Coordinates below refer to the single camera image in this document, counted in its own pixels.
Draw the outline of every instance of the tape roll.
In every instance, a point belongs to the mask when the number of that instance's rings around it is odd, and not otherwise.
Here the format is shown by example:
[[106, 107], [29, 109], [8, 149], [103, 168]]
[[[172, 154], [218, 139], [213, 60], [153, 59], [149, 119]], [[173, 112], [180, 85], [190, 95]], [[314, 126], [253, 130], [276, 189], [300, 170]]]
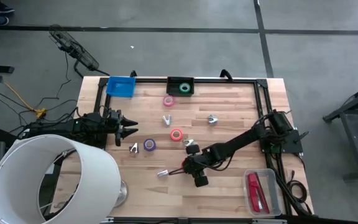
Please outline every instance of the tape roll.
[[182, 138], [183, 138], [183, 133], [182, 133], [182, 131], [180, 131], [180, 129], [175, 128], [171, 131], [171, 139], [172, 140], [180, 141]]
[[154, 139], [146, 139], [143, 143], [144, 150], [146, 151], [153, 151], [157, 146], [155, 144]]
[[172, 106], [174, 104], [173, 97], [172, 96], [166, 96], [164, 97], [163, 104], [165, 106]]
[[190, 91], [190, 85], [188, 83], [182, 83], [180, 84], [179, 86], [179, 90], [182, 92], [182, 93], [188, 93]]

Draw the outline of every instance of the yellow cable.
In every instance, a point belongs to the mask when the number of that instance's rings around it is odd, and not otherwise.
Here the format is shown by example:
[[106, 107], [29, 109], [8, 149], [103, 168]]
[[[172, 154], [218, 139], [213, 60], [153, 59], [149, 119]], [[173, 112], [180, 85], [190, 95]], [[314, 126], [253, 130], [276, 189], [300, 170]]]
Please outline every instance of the yellow cable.
[[45, 116], [47, 114], [47, 110], [45, 108], [42, 108], [42, 109], [34, 109], [32, 106], [30, 106], [28, 103], [26, 103], [23, 98], [8, 84], [8, 83], [5, 83], [4, 84], [10, 89], [12, 90], [12, 92], [21, 100], [21, 102], [23, 102], [25, 104], [25, 106], [34, 111], [36, 114], [37, 114], [37, 117], [38, 118], [41, 118], [43, 116]]

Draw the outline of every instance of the blue tray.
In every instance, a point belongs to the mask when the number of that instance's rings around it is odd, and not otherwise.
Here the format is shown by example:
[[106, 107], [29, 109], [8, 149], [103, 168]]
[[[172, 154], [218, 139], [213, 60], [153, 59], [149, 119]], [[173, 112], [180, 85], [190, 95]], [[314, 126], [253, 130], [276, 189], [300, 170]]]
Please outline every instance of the blue tray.
[[107, 82], [106, 93], [110, 96], [133, 97], [135, 92], [135, 78], [110, 77]]

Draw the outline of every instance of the purple tape roll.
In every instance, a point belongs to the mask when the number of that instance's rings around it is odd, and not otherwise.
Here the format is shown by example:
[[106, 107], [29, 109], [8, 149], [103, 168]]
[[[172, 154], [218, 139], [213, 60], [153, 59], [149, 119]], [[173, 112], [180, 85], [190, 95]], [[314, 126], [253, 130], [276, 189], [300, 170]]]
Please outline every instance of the purple tape roll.
[[146, 139], [143, 143], [144, 150], [153, 151], [157, 146], [155, 145], [155, 141], [153, 139]]

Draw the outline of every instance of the red tool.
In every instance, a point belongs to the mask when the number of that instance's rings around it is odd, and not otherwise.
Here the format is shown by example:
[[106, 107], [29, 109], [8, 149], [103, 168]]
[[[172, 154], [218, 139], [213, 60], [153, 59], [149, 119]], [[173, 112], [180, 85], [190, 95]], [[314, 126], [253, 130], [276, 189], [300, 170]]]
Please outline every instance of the red tool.
[[255, 212], [260, 212], [260, 210], [263, 209], [266, 213], [270, 213], [264, 191], [260, 186], [258, 174], [256, 172], [252, 172], [247, 178], [252, 208]]

